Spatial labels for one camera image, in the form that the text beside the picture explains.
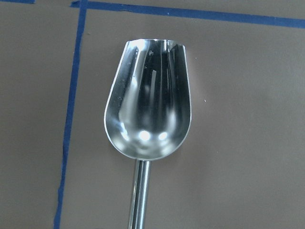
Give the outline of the metal ice scoop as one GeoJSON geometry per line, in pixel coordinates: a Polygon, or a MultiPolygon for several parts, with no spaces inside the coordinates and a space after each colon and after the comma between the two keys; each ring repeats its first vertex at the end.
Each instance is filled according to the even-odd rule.
{"type": "Polygon", "coordinates": [[[192,120],[185,46],[137,39],[124,47],[104,112],[114,148],[135,160],[128,227],[142,229],[151,162],[175,152],[192,120]]]}

